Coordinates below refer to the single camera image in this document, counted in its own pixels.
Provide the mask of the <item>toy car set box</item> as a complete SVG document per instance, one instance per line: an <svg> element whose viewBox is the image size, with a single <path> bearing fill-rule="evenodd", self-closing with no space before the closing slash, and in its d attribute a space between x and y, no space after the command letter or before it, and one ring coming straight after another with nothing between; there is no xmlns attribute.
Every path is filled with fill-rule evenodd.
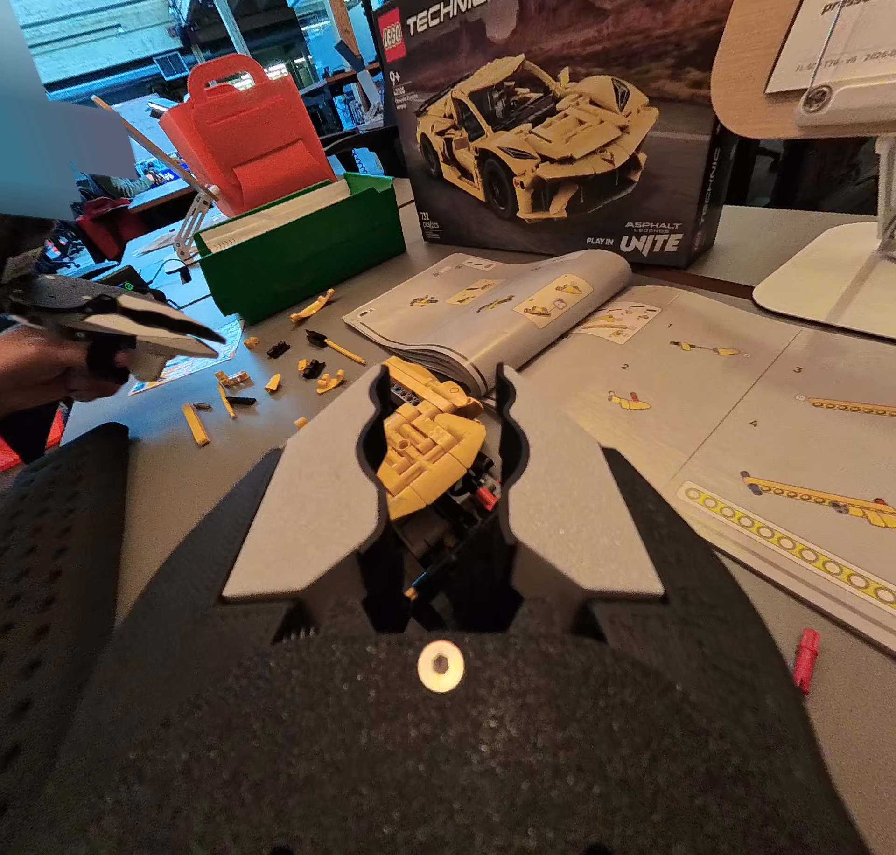
<svg viewBox="0 0 896 855"><path fill-rule="evenodd" d="M736 137L711 106L734 0L390 0L385 83L426 241L687 267Z"/></svg>

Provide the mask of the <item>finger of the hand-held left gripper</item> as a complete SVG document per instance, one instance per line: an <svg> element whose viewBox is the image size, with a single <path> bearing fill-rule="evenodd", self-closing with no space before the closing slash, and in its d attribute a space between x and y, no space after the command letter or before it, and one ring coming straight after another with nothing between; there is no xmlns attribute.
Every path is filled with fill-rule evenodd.
<svg viewBox="0 0 896 855"><path fill-rule="evenodd" d="M173 357L217 357L212 345L221 345L142 327L118 312L68 314L66 330L89 344L87 365L94 376L121 383L129 376L157 380Z"/></svg>
<svg viewBox="0 0 896 855"><path fill-rule="evenodd" d="M224 344L226 341L224 336L207 325L153 299L123 293L118 296L116 302L118 314L142 327L163 329L170 334L193 336L216 344Z"/></svg>

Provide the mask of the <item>person's left hand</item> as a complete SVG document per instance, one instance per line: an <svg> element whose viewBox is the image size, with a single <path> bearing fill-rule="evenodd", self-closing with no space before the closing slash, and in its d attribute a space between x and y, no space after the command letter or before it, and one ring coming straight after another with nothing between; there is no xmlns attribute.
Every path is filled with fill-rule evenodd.
<svg viewBox="0 0 896 855"><path fill-rule="evenodd" d="M91 402L122 387L94 376L89 344L61 339L37 327L15 326L1 334L1 417L65 399Z"/></svg>

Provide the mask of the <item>printed instruction sheet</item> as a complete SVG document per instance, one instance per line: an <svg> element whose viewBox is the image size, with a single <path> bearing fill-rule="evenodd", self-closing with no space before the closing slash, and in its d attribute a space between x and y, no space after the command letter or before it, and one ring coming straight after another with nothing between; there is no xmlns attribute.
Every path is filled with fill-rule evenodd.
<svg viewBox="0 0 896 855"><path fill-rule="evenodd" d="M895 0L801 0L765 93L895 72Z"/></svg>

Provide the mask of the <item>yellow sticker sheet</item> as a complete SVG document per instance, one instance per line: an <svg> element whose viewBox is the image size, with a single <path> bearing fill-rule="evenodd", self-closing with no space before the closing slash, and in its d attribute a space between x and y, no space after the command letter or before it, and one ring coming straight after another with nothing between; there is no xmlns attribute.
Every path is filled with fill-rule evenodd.
<svg viewBox="0 0 896 855"><path fill-rule="evenodd" d="M174 357L165 365L159 379L136 382L129 391L129 396L155 389L177 379L184 379L202 370L217 367L224 361L229 361L238 350L243 330L244 322L237 315L232 315L227 318L225 324L218 328L218 332L225 336L225 343L218 346L217 357Z"/></svg>

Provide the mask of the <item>white stand with wooden board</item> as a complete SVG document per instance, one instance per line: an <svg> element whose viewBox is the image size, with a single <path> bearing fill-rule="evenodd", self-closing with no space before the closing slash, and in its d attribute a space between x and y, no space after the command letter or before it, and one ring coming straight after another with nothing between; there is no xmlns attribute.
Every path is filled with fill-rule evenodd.
<svg viewBox="0 0 896 855"><path fill-rule="evenodd" d="M895 72L768 95L765 86L801 0L734 0L711 72L722 123L752 139L875 137L876 222L820 234L754 289L761 308L895 338Z"/></svg>

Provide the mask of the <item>orange plastic tote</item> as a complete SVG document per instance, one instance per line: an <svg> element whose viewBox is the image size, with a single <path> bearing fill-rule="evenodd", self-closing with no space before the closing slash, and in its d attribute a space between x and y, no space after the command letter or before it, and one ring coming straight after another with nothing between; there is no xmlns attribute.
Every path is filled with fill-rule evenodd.
<svg viewBox="0 0 896 855"><path fill-rule="evenodd" d="M225 55L196 65L187 92L160 125L194 177L218 189L226 217L336 180L291 77Z"/></svg>

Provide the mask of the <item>yellow curved toy piece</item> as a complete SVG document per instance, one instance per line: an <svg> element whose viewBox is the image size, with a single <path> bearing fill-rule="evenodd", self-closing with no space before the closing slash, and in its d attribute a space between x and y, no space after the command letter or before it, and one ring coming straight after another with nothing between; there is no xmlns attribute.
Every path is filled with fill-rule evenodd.
<svg viewBox="0 0 896 855"><path fill-rule="evenodd" d="M335 294L335 290L330 288L326 292L317 296L314 301L309 303L307 306L302 308L300 311L293 312L289 316L289 321L293 325L298 325L305 323L312 316L320 312L325 306L327 306L333 299Z"/></svg>

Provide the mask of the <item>green plastic bin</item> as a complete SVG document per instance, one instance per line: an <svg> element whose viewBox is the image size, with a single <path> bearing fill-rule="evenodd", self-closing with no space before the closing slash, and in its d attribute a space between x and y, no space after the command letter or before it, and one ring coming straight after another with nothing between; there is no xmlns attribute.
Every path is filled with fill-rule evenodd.
<svg viewBox="0 0 896 855"><path fill-rule="evenodd" d="M255 324L406 249L392 177L346 173L351 195L200 266L224 315Z"/></svg>

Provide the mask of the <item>printed white paper bag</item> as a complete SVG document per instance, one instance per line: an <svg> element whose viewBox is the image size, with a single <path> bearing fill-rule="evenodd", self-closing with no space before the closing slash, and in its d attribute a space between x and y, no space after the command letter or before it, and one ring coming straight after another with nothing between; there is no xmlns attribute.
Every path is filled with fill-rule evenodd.
<svg viewBox="0 0 896 855"><path fill-rule="evenodd" d="M342 177L207 227L195 235L195 243L201 255L216 254L329 208L350 195L349 182Z"/></svg>

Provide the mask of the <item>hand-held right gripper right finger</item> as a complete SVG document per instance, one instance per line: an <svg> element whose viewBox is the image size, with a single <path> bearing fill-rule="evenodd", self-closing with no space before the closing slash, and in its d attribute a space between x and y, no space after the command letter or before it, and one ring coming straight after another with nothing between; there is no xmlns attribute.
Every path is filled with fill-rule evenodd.
<svg viewBox="0 0 896 855"><path fill-rule="evenodd" d="M505 364L495 394L511 586L550 603L659 600L664 585L599 442Z"/></svg>

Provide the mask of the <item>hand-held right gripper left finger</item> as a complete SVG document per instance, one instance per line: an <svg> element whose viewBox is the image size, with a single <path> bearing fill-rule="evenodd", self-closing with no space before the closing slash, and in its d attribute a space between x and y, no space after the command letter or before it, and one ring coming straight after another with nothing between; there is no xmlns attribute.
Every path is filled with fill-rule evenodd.
<svg viewBox="0 0 896 855"><path fill-rule="evenodd" d="M376 468L389 387L385 365L371 368L288 440L223 587L226 602L288 600L320 621L332 603L364 600L359 558L387 522Z"/></svg>

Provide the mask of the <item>red toy pin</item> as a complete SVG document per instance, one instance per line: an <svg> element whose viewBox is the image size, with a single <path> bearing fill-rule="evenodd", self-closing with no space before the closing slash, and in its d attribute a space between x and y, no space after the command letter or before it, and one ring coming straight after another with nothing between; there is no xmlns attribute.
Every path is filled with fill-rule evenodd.
<svg viewBox="0 0 896 855"><path fill-rule="evenodd" d="M792 680L802 695L809 695L815 663L820 653L821 636L811 627L802 631L794 653Z"/></svg>

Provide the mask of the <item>grey instruction booklet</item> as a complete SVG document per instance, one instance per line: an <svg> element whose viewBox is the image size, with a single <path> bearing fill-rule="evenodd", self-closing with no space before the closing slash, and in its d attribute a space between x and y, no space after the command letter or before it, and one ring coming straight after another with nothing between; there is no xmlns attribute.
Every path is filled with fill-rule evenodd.
<svg viewBox="0 0 896 855"><path fill-rule="evenodd" d="M521 370L710 542L894 653L894 346L634 285L606 250L454 253L343 321L487 394Z"/></svg>

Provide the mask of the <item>partly built yellow toy car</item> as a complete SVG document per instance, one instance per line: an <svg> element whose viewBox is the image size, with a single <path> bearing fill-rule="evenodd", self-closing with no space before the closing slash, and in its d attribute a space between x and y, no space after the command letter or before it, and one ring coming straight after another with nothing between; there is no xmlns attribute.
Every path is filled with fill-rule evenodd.
<svg viewBox="0 0 896 855"><path fill-rule="evenodd" d="M483 450L483 404L421 365L390 357L385 367L394 409L377 477L398 541L421 570L404 591L414 602L491 518L501 483Z"/></svg>

